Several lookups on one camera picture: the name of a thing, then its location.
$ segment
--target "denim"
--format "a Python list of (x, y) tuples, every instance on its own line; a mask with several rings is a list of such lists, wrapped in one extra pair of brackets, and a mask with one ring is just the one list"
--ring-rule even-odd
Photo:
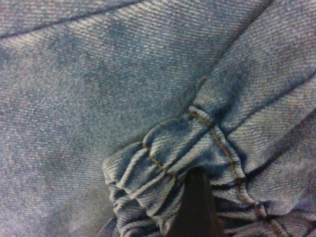
[(314, 1), (0, 10), (0, 236), (164, 235), (197, 166), (225, 232), (316, 236)]

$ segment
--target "orange stitching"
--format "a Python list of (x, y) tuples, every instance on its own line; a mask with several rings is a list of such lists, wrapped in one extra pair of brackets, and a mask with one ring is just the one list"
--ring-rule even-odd
[(235, 179), (237, 179), (237, 175), (236, 175), (236, 171), (235, 171), (235, 166), (234, 166), (234, 161), (232, 159), (231, 154), (227, 151), (227, 149), (225, 148), (225, 146), (222, 144), (222, 142), (219, 140), (219, 138), (216, 136), (215, 134), (215, 130), (213, 128), (213, 126), (211, 125), (211, 123), (209, 121), (206, 121), (205, 119), (201, 118), (200, 116), (198, 116), (197, 114), (194, 114), (192, 112), (189, 112), (189, 115), (195, 117), (197, 120), (199, 120), (200, 122), (205, 123), (209, 129), (211, 130), (211, 135), (213, 137), (213, 139), (216, 141), (216, 143), (218, 144), (218, 146), (222, 149), (222, 151), (224, 152), (224, 154), (227, 156), (228, 161), (231, 165), (231, 169), (232, 169), (232, 173)]
[(272, 229), (274, 230), (274, 232), (278, 235), (281, 236), (281, 232), (278, 230), (278, 228), (274, 225), (274, 223), (272, 221), (270, 221), (270, 225), (272, 227)]
[(157, 167), (158, 167), (160, 170), (165, 171), (168, 175), (174, 176), (172, 173), (169, 173), (168, 170), (167, 170), (166, 168), (164, 168), (164, 167), (158, 162), (158, 160), (156, 160), (156, 159), (150, 154), (151, 148), (150, 148), (149, 146), (147, 146), (145, 143), (143, 143), (143, 148), (146, 148), (146, 149), (147, 149), (149, 159), (151, 159), (152, 162), (155, 163), (155, 164), (157, 165)]

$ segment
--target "dark object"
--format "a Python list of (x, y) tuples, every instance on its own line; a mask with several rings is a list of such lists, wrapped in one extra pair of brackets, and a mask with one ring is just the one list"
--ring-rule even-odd
[(209, 179), (201, 169), (188, 173), (182, 205), (167, 237), (224, 237)]

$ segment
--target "blue denim fabric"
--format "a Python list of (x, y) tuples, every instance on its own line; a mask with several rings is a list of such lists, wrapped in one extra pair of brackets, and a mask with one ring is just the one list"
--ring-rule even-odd
[(0, 236), (165, 234), (195, 166), (226, 232), (316, 235), (314, 2), (0, 11)]
[(226, 233), (316, 235), (316, 5), (275, 1), (207, 76), (188, 112), (103, 163), (121, 236), (165, 235), (181, 179), (208, 174)]

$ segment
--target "seam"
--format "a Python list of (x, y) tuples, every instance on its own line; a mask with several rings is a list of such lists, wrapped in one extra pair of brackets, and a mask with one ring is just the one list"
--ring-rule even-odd
[(227, 156), (228, 161), (231, 165), (231, 170), (233, 173), (233, 177), (237, 180), (237, 194), (240, 200), (246, 202), (245, 198), (242, 196), (241, 194), (241, 190), (240, 190), (240, 178), (236, 175), (236, 170), (235, 170), (235, 164), (234, 161), (232, 159), (231, 154), (228, 152), (228, 150), (226, 149), (226, 147), (223, 145), (223, 143), (219, 140), (219, 138), (217, 137), (214, 127), (212, 126), (212, 124), (209, 121), (206, 121), (205, 119), (201, 118), (200, 116), (198, 116), (195, 113), (189, 112), (189, 115), (191, 115), (192, 117), (196, 118), (198, 121), (205, 123), (210, 131), (211, 131), (211, 136), (213, 137), (213, 139), (216, 141), (217, 145), (222, 149), (222, 151), (224, 152), (224, 154)]
[(239, 177), (237, 177), (237, 175), (236, 175), (236, 170), (235, 170), (235, 163), (234, 163), (234, 161), (233, 161), (233, 159), (232, 159), (232, 156), (231, 156), (231, 154), (228, 152), (227, 148), (226, 148), (226, 147), (223, 145), (223, 143), (220, 141), (220, 139), (217, 137), (217, 135), (216, 135), (216, 133), (215, 133), (215, 129), (214, 129), (214, 127), (212, 126), (212, 124), (211, 124), (209, 121), (203, 119), (202, 117), (200, 117), (199, 115), (197, 115), (197, 114), (195, 114), (195, 113), (193, 113), (193, 112), (189, 112), (189, 115), (191, 115), (192, 117), (196, 118), (198, 121), (200, 121), (200, 122), (206, 124), (206, 125), (209, 127), (209, 129), (210, 129), (210, 131), (211, 131), (211, 136), (212, 136), (213, 139), (216, 141), (216, 143), (218, 144), (218, 146), (222, 149), (222, 151), (224, 152), (224, 154), (227, 156), (228, 161), (229, 161), (229, 163), (230, 163), (230, 165), (231, 165), (231, 170), (232, 170), (233, 176), (234, 176), (234, 178), (235, 178), (236, 181), (237, 181), (237, 194), (238, 194), (239, 199), (240, 199), (241, 201), (247, 203), (247, 204), (253, 205), (254, 210), (255, 210), (255, 214), (256, 214), (257, 218), (258, 218), (258, 219), (263, 219), (263, 221), (268, 222), (268, 223), (271, 225), (271, 227), (273, 228), (274, 232), (275, 232), (278, 236), (281, 236), (281, 232), (279, 231), (279, 229), (277, 228), (277, 226), (276, 226), (271, 220), (270, 220), (270, 221), (268, 220), (268, 218), (267, 218), (268, 216), (263, 217), (263, 216), (260, 214), (259, 208), (258, 208), (259, 203), (256, 203), (256, 202), (254, 202), (254, 203), (249, 203), (249, 202), (247, 202), (246, 199), (243, 197), (243, 195), (242, 195), (242, 193), (241, 193), (241, 189), (240, 189), (240, 186), (241, 186), (241, 184), (243, 183), (243, 181), (242, 181)]
[(156, 158), (154, 158), (154, 157), (150, 154), (150, 153), (151, 153), (151, 150), (152, 150), (151, 147), (149, 147), (149, 146), (148, 146), (147, 144), (145, 144), (144, 142), (142, 142), (142, 145), (143, 145), (143, 148), (147, 149), (149, 159), (158, 167), (158, 169), (164, 171), (167, 175), (169, 175), (169, 176), (171, 176), (171, 177), (174, 177), (174, 178), (177, 180), (175, 174), (168, 172), (168, 169), (165, 168), (165, 167), (163, 167), (163, 166), (159, 163), (159, 161), (158, 161)]
[(236, 175), (236, 171), (235, 171), (235, 166), (234, 166), (234, 161), (231, 157), (231, 154), (227, 151), (227, 149), (224, 147), (224, 145), (221, 143), (221, 141), (219, 140), (219, 138), (216, 136), (215, 134), (215, 130), (212, 126), (212, 124), (209, 121), (206, 121), (205, 119), (201, 118), (200, 116), (198, 116), (195, 113), (189, 112), (189, 115), (191, 115), (192, 117), (195, 117), (198, 121), (205, 123), (209, 129), (211, 130), (211, 135), (213, 137), (213, 139), (216, 141), (216, 143), (218, 144), (218, 146), (222, 149), (222, 151), (224, 152), (224, 154), (227, 156), (228, 161), (231, 165), (231, 170), (233, 173), (233, 176), (235, 179), (238, 179), (237, 175)]
[(38, 25), (38, 26), (35, 26), (35, 27), (31, 28), (31, 29), (26, 29), (26, 30), (23, 30), (23, 31), (15, 32), (15, 33), (9, 33), (9, 34), (6, 34), (6, 35), (0, 35), (0, 40), (9, 39), (9, 38), (17, 37), (17, 36), (21, 36), (21, 35), (26, 35), (26, 34), (34, 32), (34, 31), (38, 31), (38, 30), (41, 30), (41, 29), (44, 29), (44, 28), (55, 26), (55, 25), (60, 25), (60, 24), (63, 24), (65, 22), (73, 22), (73, 21), (77, 21), (77, 20), (80, 20), (80, 19), (89, 18), (89, 17), (95, 16), (95, 15), (98, 15), (98, 14), (104, 14), (104, 13), (107, 13), (107, 12), (110, 12), (110, 11), (119, 10), (121, 8), (129, 7), (129, 6), (135, 5), (135, 4), (139, 4), (139, 3), (143, 2), (143, 1), (147, 1), (147, 0), (138, 0), (138, 1), (135, 1), (135, 2), (120, 3), (120, 4), (116, 4), (114, 6), (108, 6), (105, 9), (103, 8), (103, 9), (99, 9), (99, 10), (96, 10), (96, 11), (88, 12), (86, 14), (75, 15), (75, 16), (72, 16), (72, 17), (69, 17), (69, 18), (61, 18), (61, 19), (59, 19), (57, 21), (47, 22), (46, 24)]

